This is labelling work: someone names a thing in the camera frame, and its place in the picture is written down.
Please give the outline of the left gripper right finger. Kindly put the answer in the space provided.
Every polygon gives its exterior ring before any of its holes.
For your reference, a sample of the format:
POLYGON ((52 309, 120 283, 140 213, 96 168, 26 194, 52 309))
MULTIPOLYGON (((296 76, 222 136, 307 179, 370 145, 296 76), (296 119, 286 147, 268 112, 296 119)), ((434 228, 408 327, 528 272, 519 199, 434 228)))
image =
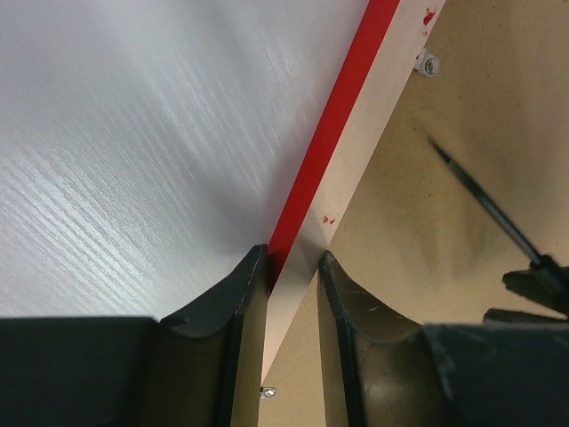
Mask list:
POLYGON ((418 324, 318 263, 330 426, 565 426, 568 323, 491 309, 480 324, 418 324))

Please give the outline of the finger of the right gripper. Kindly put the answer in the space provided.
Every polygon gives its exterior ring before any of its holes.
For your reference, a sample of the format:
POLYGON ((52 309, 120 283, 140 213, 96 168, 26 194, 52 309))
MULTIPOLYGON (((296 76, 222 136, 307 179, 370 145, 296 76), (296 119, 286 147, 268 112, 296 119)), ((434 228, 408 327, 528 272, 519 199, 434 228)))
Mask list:
POLYGON ((535 302, 564 318, 552 318, 519 310, 489 309, 484 323, 567 323, 568 322, 568 267, 562 267, 549 255, 539 263, 531 262, 528 270, 516 270, 502 277, 506 289, 528 301, 535 302))

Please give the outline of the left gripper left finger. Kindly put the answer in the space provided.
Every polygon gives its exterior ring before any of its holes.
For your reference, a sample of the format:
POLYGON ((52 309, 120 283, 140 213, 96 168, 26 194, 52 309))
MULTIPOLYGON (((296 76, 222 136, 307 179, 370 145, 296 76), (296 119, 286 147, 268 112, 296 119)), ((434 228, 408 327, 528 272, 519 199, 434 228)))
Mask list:
POLYGON ((162 319, 5 318, 4 426, 254 426, 268 249, 162 319))

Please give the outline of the red handled screwdriver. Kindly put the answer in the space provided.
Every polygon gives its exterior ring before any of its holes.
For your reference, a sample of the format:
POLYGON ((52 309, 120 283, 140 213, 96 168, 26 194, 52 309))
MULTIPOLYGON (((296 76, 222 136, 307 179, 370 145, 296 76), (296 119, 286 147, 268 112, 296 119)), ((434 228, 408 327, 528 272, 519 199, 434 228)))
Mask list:
POLYGON ((526 237, 519 227, 503 212, 492 197, 481 187, 481 185, 455 160, 445 149, 443 149, 433 137, 427 138, 429 145, 444 162, 453 176, 461 183, 466 191, 477 201, 486 211, 499 228, 513 241, 518 249, 528 258, 530 263, 539 263, 543 254, 526 237))

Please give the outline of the red picture frame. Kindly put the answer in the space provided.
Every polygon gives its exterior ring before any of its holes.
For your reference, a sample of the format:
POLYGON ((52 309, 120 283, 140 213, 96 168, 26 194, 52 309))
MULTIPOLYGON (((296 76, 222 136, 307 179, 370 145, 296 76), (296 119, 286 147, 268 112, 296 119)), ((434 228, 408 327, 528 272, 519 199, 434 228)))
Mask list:
POLYGON ((267 375, 445 0, 371 1, 268 244, 267 375))

